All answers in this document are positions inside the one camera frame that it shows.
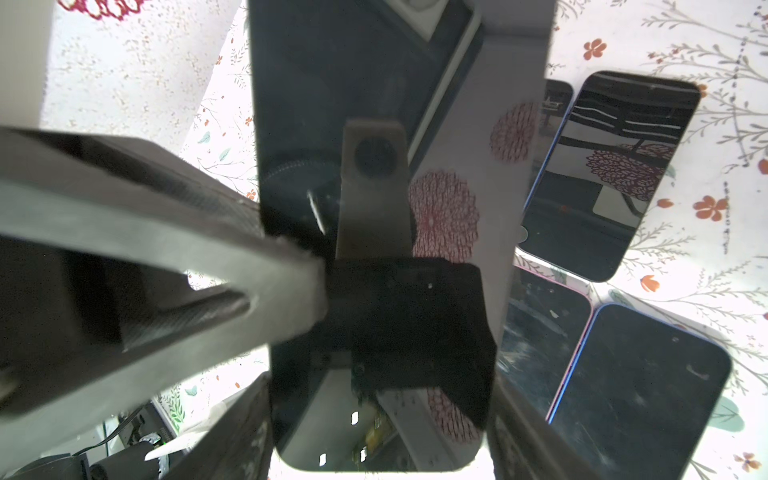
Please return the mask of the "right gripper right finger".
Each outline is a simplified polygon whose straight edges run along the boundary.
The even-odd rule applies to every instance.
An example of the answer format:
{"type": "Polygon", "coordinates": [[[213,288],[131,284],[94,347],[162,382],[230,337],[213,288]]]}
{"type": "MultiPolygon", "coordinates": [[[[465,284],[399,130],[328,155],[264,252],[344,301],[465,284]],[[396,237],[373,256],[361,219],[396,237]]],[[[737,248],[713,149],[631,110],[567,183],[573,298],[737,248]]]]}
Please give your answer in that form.
{"type": "Polygon", "coordinates": [[[501,480],[589,480],[599,475],[503,375],[495,376],[487,439],[501,480]]]}

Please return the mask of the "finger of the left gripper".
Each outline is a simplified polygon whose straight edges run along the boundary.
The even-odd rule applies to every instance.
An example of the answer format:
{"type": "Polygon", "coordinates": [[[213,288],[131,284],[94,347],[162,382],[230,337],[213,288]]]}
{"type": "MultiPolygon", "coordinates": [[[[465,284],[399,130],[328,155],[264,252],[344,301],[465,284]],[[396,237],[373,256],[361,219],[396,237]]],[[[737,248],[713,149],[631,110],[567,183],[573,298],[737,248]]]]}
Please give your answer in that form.
{"type": "Polygon", "coordinates": [[[148,141],[1,132],[1,452],[35,456],[307,332],[323,262],[148,141]]]}

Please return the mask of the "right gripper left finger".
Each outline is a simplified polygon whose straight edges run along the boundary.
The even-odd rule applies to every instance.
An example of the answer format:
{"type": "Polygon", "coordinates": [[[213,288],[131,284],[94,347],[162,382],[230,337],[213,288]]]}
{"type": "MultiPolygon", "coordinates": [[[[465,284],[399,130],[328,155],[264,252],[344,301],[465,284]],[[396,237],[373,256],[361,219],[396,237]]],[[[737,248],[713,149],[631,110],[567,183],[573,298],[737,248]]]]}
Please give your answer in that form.
{"type": "Polygon", "coordinates": [[[261,374],[167,479],[267,480],[273,453],[271,375],[261,374]]]}

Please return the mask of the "phone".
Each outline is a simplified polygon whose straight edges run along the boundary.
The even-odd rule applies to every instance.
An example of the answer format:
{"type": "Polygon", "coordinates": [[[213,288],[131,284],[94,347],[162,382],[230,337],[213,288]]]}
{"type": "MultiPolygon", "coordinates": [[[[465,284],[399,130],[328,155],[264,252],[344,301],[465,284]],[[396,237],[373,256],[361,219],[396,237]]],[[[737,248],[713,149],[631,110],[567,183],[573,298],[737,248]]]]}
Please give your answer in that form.
{"type": "Polygon", "coordinates": [[[591,74],[526,202],[522,250],[592,282],[611,279],[700,100],[681,80],[591,74]]]}
{"type": "Polygon", "coordinates": [[[537,110],[534,135],[529,144],[530,168],[524,209],[528,208],[532,200],[533,191],[544,163],[556,143],[573,99],[574,89],[569,83],[560,80],[545,80],[543,99],[537,110]]]}
{"type": "Polygon", "coordinates": [[[704,337],[607,304],[549,423],[603,479],[679,479],[731,370],[729,354],[704,337]]]}
{"type": "Polygon", "coordinates": [[[592,315],[588,298],[527,270],[513,271],[498,368],[548,417],[592,315]]]}
{"type": "Polygon", "coordinates": [[[462,469],[495,345],[465,245],[417,252],[415,173],[479,18],[462,1],[248,8],[264,227],[324,261],[328,297],[316,326],[269,349],[277,453],[314,472],[462,469]]]}

